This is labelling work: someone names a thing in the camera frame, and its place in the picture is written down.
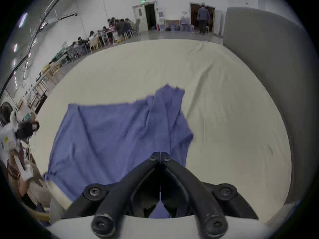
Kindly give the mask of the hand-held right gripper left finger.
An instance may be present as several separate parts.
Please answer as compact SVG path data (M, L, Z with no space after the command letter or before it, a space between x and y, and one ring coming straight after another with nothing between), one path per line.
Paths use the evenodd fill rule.
M154 152L119 182L90 184L68 207L62 219L93 215L92 232L112 238L124 215L149 217L161 199L159 175L161 152Z

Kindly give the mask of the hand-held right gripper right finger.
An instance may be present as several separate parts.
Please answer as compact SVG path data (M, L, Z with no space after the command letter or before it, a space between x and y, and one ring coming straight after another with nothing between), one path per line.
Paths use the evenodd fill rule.
M226 216L259 220L235 186L203 183L165 152L160 152L160 164L182 189L187 204L199 221L199 231L204 238L224 236L229 228Z

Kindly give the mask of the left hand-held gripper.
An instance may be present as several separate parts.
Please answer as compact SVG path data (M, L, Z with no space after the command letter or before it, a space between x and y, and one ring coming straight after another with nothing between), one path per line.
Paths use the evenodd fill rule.
M16 163L20 171L20 175L24 181L34 176L33 168L30 164L30 146L26 142L39 129L40 125L37 121L18 122L16 110L1 110L1 149L2 162L7 169L7 161L10 153L22 151L23 157Z

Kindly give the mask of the person's left hand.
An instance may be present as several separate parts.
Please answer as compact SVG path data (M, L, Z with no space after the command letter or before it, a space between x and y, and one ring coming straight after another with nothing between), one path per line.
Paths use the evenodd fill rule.
M16 157L20 160L17 155L10 155L7 161L8 182L11 187L20 188L23 186L23 180L15 160Z

